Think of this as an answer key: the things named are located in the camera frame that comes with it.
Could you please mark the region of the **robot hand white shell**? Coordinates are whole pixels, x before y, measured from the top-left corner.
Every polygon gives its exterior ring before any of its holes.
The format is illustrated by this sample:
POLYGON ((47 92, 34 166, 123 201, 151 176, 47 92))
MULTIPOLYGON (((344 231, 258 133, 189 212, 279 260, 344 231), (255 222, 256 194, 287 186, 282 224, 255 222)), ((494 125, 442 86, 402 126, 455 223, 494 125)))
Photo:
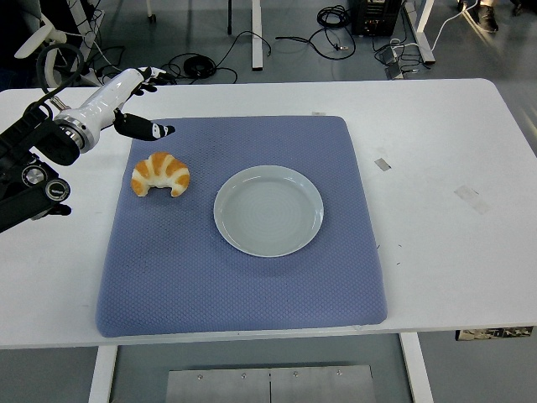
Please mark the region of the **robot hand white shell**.
POLYGON ((91 95, 80 107, 59 113, 55 123, 68 134, 82 153, 93 149, 101 131, 113 126, 117 133, 130 139, 155 141, 175 131, 169 125, 153 123, 122 107, 134 95, 155 92, 156 85, 171 82, 172 75, 156 67, 129 68, 112 78, 91 95))

